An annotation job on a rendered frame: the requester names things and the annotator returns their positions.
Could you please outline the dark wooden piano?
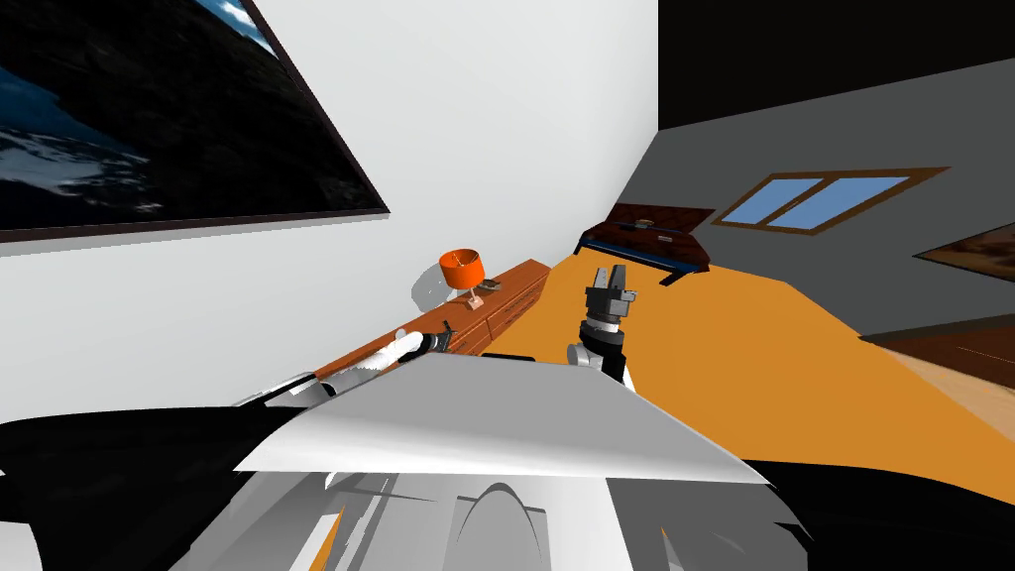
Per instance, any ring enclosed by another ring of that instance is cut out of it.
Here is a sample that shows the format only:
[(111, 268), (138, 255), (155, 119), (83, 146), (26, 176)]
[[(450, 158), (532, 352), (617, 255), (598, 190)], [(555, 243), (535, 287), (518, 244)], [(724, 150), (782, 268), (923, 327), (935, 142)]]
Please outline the dark wooden piano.
[(574, 252), (595, 249), (665, 271), (660, 284), (671, 286), (710, 271), (710, 256), (692, 231), (713, 213), (708, 208), (618, 202), (604, 221), (582, 233)]

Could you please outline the orange table lamp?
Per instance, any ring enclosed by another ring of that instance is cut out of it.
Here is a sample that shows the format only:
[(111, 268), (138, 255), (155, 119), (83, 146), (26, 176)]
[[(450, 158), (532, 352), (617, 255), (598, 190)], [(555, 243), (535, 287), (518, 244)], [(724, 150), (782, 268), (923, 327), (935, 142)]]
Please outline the orange table lamp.
[(438, 266), (449, 287), (469, 292), (466, 303), (471, 310), (481, 307), (483, 301), (475, 294), (475, 288), (486, 278), (486, 274), (477, 251), (449, 251), (439, 256)]

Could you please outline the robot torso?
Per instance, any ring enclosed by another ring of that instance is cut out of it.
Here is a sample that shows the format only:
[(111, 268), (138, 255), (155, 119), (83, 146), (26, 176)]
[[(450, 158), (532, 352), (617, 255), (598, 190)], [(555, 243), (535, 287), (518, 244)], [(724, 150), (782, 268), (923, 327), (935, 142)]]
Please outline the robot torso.
[(300, 412), (170, 571), (810, 571), (758, 472), (590, 368), (430, 354)]

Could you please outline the brown framed wall picture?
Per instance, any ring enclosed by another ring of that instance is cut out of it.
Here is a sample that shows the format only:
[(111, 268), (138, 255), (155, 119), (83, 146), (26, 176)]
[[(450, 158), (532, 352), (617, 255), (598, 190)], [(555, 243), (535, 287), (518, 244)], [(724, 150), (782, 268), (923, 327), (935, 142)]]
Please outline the brown framed wall picture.
[(928, 249), (915, 257), (1015, 283), (1015, 223)]

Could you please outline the brown framed window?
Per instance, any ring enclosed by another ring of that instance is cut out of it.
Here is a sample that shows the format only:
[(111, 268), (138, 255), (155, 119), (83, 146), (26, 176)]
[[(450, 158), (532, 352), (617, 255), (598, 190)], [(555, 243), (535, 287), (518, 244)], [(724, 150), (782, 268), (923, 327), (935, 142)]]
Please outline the brown framed window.
[(712, 222), (729, 228), (815, 236), (946, 170), (776, 172)]

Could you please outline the large dark framed wall picture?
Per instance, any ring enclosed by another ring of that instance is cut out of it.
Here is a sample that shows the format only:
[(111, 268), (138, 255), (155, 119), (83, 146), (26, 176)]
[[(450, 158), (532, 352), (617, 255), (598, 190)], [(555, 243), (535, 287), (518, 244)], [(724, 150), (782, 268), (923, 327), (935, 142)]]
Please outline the large dark framed wall picture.
[(0, 0), (0, 244), (389, 213), (265, 0)]

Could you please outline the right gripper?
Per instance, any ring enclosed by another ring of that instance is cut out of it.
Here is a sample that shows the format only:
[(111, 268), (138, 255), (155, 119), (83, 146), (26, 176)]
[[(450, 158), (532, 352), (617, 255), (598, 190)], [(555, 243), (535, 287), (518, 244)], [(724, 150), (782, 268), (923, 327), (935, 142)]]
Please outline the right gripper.
[(587, 319), (619, 323), (627, 317), (637, 292), (626, 290), (625, 283), (626, 266), (614, 266), (611, 274), (606, 268), (597, 269), (594, 287), (586, 288)]

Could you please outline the brown wooden sideboard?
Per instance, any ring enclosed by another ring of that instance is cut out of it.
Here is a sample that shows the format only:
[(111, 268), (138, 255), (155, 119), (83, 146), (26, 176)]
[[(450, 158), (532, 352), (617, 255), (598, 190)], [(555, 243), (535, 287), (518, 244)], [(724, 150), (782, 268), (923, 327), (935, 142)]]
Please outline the brown wooden sideboard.
[(479, 290), (483, 301), (477, 309), (469, 308), (466, 294), (459, 295), (436, 308), (407, 322), (397, 329), (437, 334), (447, 322), (454, 331), (449, 351), (461, 355), (481, 355), (512, 324), (518, 322), (539, 300), (550, 269), (536, 260), (526, 260), (497, 276), (498, 290)]

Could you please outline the dark brown wooden table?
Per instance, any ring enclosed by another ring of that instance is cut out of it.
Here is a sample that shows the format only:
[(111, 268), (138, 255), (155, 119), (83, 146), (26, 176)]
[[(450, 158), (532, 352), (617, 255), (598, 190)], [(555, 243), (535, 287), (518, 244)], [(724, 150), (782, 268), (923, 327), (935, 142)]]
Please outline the dark brown wooden table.
[(860, 339), (1015, 391), (1015, 313), (861, 335)]

